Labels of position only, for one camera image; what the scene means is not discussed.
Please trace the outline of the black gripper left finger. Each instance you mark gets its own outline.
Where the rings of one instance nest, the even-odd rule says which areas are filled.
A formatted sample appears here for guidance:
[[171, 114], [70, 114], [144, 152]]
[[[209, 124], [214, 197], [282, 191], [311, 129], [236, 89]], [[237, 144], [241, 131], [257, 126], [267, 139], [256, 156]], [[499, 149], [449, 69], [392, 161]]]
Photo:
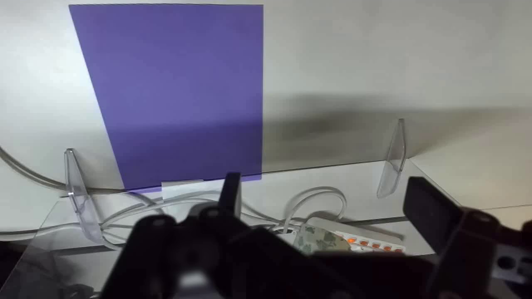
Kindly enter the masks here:
[[183, 220], [139, 219], [119, 252], [101, 299], [171, 299], [184, 275], [203, 274], [223, 299], [309, 299], [297, 274], [302, 255], [237, 215], [241, 174], [228, 172], [219, 199], [194, 206]]

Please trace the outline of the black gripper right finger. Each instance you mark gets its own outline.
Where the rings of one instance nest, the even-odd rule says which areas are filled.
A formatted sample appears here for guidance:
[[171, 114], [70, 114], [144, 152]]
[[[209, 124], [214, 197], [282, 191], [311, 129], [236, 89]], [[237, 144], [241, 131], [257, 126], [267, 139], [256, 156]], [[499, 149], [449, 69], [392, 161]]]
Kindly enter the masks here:
[[430, 295], [489, 299], [495, 279], [518, 299], [532, 299], [530, 220], [510, 229], [492, 214], [457, 206], [420, 176], [407, 179], [402, 210], [437, 254]]

